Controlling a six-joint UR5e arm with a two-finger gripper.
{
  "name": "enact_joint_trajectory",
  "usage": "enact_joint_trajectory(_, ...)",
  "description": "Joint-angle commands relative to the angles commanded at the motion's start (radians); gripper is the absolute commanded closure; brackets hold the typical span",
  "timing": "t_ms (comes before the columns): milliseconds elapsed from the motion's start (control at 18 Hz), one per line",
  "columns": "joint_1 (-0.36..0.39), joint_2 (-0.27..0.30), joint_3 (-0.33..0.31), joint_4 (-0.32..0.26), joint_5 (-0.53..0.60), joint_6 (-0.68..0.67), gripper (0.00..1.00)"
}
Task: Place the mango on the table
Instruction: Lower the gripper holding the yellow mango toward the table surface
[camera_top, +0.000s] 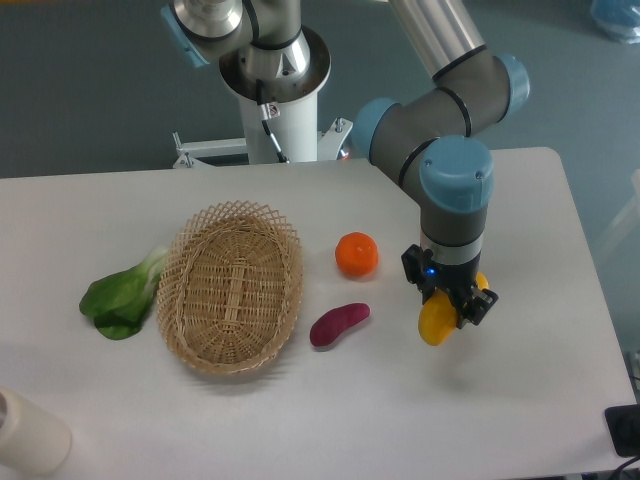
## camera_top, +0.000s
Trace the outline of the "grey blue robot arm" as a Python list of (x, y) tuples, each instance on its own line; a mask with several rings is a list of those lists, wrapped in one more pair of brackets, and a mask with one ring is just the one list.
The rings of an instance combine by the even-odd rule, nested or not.
[[(478, 324), (497, 295), (478, 280), (493, 161), (476, 140), (526, 102), (529, 78), (496, 56), (459, 1), (395, 1), (434, 82), (403, 105), (377, 99), (347, 129), (356, 149), (420, 208), (421, 239), (403, 254), (422, 295), (424, 329)], [(317, 161), (329, 140), (317, 129), (317, 95), (331, 59), (301, 20), (297, 1), (170, 1), (162, 17), (196, 66), (215, 64), (239, 101), (253, 164)]]

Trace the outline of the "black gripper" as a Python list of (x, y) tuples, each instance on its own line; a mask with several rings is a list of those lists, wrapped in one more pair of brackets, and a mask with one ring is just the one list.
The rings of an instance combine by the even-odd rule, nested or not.
[(446, 264), (439, 263), (432, 250), (411, 245), (401, 261), (407, 281), (421, 294), (422, 304), (436, 290), (445, 295), (453, 293), (458, 329), (467, 324), (479, 325), (499, 299), (494, 291), (483, 288), (483, 281), (478, 278), (480, 254), (461, 264)]

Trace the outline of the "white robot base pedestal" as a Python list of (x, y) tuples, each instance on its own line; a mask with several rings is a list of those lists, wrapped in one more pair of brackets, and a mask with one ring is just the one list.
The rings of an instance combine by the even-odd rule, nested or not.
[(318, 93), (326, 84), (331, 58), (322, 38), (303, 26), (279, 49), (249, 44), (219, 60), (226, 86), (238, 100), (244, 136), (201, 142), (173, 134), (176, 168), (205, 165), (209, 157), (245, 154), (251, 164), (342, 160), (353, 122), (336, 118), (318, 129)]

